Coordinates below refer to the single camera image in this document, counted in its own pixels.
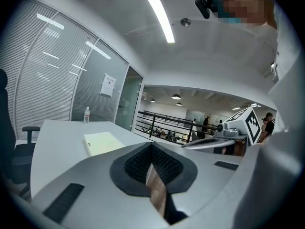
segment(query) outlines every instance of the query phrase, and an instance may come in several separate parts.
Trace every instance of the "white paper notice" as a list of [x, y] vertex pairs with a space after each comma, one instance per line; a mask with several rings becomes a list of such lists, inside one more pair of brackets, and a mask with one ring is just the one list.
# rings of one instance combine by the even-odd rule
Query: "white paper notice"
[[102, 88], [100, 94], [105, 94], [112, 97], [116, 79], [112, 78], [108, 74], [105, 74], [104, 81], [102, 83]]

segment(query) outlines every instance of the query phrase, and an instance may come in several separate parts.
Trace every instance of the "chair headrest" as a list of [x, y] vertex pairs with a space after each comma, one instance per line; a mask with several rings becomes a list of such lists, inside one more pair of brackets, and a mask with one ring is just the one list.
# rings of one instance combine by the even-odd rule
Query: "chair headrest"
[[5, 88], [8, 84], [8, 77], [3, 69], [0, 69], [0, 89]]

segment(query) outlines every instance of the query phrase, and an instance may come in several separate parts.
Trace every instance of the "water bottle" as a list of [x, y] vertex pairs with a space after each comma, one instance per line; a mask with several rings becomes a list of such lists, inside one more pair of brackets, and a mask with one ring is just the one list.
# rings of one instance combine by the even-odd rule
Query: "water bottle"
[[84, 122], [88, 123], [90, 118], [90, 110], [89, 107], [86, 108], [85, 114], [84, 114]]

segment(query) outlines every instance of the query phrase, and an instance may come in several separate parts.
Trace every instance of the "white table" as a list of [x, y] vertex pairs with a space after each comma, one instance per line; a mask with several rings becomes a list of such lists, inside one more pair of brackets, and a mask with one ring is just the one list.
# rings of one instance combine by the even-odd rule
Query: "white table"
[[34, 150], [30, 187], [32, 198], [49, 182], [89, 157], [84, 134], [110, 132], [126, 146], [149, 140], [112, 122], [45, 120]]

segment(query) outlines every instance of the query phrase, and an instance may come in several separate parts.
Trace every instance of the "office chair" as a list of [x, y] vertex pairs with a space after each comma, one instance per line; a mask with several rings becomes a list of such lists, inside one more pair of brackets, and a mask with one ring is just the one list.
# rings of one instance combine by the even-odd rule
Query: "office chair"
[[26, 187], [19, 193], [24, 195], [30, 190], [31, 163], [35, 144], [31, 143], [33, 131], [39, 131], [39, 127], [24, 127], [22, 130], [28, 132], [28, 143], [17, 145], [14, 129], [10, 122], [8, 110], [8, 94], [5, 89], [8, 83], [6, 73], [0, 69], [0, 166], [7, 180], [11, 179], [14, 184], [27, 183]]

